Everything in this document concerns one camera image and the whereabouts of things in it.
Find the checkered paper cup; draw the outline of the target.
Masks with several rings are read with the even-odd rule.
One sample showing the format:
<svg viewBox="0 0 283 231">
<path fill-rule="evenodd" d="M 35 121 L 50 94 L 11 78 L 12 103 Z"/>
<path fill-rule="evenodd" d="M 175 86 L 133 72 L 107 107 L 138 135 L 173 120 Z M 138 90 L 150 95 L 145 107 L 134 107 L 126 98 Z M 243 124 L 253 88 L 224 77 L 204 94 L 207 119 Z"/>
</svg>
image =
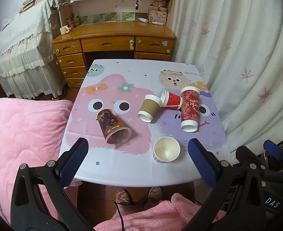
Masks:
<svg viewBox="0 0 283 231">
<path fill-rule="evenodd" d="M 181 152 L 180 144 L 172 137 L 161 137 L 153 146 L 153 159 L 158 163 L 175 161 Z"/>
</svg>

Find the dark clear plastic cup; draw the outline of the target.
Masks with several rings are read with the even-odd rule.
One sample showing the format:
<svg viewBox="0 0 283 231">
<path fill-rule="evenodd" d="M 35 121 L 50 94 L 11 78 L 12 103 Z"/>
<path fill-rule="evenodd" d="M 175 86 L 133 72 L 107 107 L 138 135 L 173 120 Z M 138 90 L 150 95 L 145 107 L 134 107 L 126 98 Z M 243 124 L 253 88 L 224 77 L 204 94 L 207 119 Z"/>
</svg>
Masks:
<svg viewBox="0 0 283 231">
<path fill-rule="evenodd" d="M 124 125 L 110 109 L 101 110 L 97 115 L 97 121 L 106 143 L 115 148 L 129 141 L 132 136 L 131 128 Z"/>
</svg>

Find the tall red patterned cup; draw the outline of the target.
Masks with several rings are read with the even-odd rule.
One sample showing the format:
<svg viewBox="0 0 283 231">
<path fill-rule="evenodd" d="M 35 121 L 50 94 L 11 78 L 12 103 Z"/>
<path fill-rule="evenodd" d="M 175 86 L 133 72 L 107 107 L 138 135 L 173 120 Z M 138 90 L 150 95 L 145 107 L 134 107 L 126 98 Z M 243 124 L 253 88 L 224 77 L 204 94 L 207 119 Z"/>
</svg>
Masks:
<svg viewBox="0 0 283 231">
<path fill-rule="evenodd" d="M 199 89 L 187 86 L 181 90 L 181 130 L 196 132 L 199 124 Z"/>
</svg>

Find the small red paper cup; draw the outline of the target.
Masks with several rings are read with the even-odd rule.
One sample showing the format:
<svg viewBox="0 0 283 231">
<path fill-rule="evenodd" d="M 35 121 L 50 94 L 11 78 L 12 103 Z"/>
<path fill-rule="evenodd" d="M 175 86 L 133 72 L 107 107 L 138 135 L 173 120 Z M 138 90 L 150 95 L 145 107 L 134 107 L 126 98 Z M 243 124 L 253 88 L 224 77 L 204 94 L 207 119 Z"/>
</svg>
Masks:
<svg viewBox="0 0 283 231">
<path fill-rule="evenodd" d="M 179 110 L 182 107 L 183 99 L 181 96 L 163 90 L 161 97 L 162 107 L 171 110 Z"/>
</svg>

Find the brown sleeve paper cup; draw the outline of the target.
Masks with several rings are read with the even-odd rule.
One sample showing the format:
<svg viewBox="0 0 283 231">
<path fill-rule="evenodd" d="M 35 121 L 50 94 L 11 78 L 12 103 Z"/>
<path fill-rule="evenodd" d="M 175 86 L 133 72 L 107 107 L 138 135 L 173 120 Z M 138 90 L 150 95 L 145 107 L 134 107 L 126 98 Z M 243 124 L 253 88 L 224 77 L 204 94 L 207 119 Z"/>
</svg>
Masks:
<svg viewBox="0 0 283 231">
<path fill-rule="evenodd" d="M 162 101 L 159 97 L 152 94 L 147 94 L 138 112 L 138 117 L 141 121 L 151 123 L 155 114 L 162 107 Z"/>
</svg>

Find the pink quilted blanket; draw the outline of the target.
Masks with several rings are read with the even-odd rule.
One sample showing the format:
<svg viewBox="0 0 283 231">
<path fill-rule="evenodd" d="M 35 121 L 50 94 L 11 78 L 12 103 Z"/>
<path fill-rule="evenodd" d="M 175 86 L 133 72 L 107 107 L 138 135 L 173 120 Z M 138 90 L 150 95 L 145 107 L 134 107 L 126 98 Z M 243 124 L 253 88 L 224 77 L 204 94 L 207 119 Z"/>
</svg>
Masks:
<svg viewBox="0 0 283 231">
<path fill-rule="evenodd" d="M 72 107 L 69 100 L 0 98 L 0 208 L 7 222 L 19 166 L 58 159 Z"/>
</svg>

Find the pink fleece clothing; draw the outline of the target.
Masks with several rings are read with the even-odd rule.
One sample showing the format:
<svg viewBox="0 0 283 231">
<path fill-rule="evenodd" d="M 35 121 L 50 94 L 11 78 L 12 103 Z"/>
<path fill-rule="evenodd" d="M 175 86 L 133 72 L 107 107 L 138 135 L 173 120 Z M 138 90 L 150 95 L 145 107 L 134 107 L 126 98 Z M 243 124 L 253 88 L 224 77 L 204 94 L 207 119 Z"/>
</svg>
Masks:
<svg viewBox="0 0 283 231">
<path fill-rule="evenodd" d="M 179 193 L 140 212 L 120 205 L 115 215 L 94 227 L 95 230 L 182 230 L 201 207 Z"/>
</svg>

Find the right patterned slipper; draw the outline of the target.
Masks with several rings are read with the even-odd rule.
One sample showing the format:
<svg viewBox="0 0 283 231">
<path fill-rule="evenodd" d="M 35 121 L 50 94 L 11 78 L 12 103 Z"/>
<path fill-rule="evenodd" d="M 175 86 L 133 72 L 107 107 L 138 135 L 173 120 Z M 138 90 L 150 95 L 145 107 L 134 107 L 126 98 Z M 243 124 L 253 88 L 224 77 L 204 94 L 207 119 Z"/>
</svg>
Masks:
<svg viewBox="0 0 283 231">
<path fill-rule="evenodd" d="M 148 201 L 159 202 L 163 199 L 163 192 L 160 187 L 152 187 L 148 193 Z"/>
</svg>

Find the left patterned slipper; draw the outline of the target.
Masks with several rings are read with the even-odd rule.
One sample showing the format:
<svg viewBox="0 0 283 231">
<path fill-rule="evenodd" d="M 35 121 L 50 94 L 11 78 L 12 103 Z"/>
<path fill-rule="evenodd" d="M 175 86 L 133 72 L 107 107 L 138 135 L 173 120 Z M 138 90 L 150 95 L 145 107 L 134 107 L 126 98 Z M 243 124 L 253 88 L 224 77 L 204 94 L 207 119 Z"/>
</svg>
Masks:
<svg viewBox="0 0 283 231">
<path fill-rule="evenodd" d="M 116 204 L 130 205 L 131 204 L 130 193 L 125 189 L 119 189 L 115 194 L 115 202 Z"/>
</svg>

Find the cartoon printed tablecloth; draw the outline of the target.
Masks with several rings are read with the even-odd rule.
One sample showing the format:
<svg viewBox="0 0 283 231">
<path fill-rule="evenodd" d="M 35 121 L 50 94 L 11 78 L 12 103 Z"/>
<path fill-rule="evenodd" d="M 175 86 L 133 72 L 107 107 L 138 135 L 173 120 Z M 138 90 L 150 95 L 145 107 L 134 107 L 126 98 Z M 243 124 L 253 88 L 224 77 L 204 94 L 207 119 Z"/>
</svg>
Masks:
<svg viewBox="0 0 283 231">
<path fill-rule="evenodd" d="M 75 178 L 108 186 L 153 187 L 192 182 L 200 175 L 187 152 L 196 138 L 219 160 L 231 160 L 220 116 L 196 66 L 192 64 L 137 59 L 97 59 L 96 71 L 88 70 L 74 102 L 61 152 L 83 137 L 89 150 Z M 178 110 L 160 109 L 151 123 L 138 117 L 147 94 L 163 90 L 180 94 L 183 87 L 200 90 L 200 120 L 196 132 L 181 130 Z M 110 109 L 132 130 L 130 140 L 115 148 L 106 143 L 97 115 Z M 179 157 L 169 163 L 153 159 L 153 146 L 161 137 L 172 137 L 181 147 Z"/>
</svg>

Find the white lace covered furniture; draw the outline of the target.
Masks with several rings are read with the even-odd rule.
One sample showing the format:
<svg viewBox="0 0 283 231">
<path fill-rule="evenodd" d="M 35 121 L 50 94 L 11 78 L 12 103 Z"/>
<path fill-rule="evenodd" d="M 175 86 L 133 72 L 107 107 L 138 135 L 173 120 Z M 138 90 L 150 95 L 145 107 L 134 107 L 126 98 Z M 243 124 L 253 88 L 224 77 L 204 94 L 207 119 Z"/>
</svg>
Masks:
<svg viewBox="0 0 283 231">
<path fill-rule="evenodd" d="M 52 40 L 60 35 L 56 0 L 45 0 L 16 16 L 0 32 L 0 85 L 7 96 L 58 98 L 66 84 Z"/>
</svg>

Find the white floral curtain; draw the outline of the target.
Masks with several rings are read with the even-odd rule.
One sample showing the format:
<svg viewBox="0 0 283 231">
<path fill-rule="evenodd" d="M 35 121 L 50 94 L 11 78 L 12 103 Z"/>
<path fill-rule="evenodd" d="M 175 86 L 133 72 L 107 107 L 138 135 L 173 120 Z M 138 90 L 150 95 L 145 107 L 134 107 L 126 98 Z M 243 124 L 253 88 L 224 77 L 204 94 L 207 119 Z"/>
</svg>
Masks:
<svg viewBox="0 0 283 231">
<path fill-rule="evenodd" d="M 283 140 L 283 0 L 175 0 L 174 60 L 208 86 L 231 152 Z"/>
</svg>

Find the wooden desk with drawers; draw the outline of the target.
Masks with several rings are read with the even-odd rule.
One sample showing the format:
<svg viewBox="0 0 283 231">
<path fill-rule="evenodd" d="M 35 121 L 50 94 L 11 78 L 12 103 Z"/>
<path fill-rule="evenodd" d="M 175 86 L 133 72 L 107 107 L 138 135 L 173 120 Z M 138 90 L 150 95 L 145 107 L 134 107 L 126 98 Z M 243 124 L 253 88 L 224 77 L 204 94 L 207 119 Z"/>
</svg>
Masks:
<svg viewBox="0 0 283 231">
<path fill-rule="evenodd" d="M 135 21 L 87 24 L 52 41 L 57 64 L 70 88 L 79 88 L 95 59 L 170 61 L 176 36 L 167 26 Z"/>
</svg>

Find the cardboard box on desk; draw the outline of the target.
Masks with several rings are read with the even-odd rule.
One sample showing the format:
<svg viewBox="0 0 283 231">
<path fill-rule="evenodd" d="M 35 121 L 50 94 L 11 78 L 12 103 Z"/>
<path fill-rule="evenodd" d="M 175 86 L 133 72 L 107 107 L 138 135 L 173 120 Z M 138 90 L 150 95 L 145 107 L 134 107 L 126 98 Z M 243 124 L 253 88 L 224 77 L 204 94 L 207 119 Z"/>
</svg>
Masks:
<svg viewBox="0 0 283 231">
<path fill-rule="evenodd" d="M 150 23 L 166 25 L 167 16 L 168 16 L 167 11 L 153 10 L 153 9 L 150 9 L 148 11 L 148 20 Z"/>
</svg>

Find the wooden desk shelf hutch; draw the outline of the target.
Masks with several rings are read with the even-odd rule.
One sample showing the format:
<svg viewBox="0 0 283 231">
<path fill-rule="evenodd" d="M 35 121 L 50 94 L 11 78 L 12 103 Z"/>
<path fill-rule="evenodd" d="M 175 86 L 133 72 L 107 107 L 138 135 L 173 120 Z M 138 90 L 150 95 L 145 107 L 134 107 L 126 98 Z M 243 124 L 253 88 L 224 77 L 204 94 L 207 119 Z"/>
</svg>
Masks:
<svg viewBox="0 0 283 231">
<path fill-rule="evenodd" d="M 148 11 L 167 11 L 170 24 L 173 0 L 59 0 L 61 26 L 97 24 L 104 22 L 146 22 Z"/>
</svg>

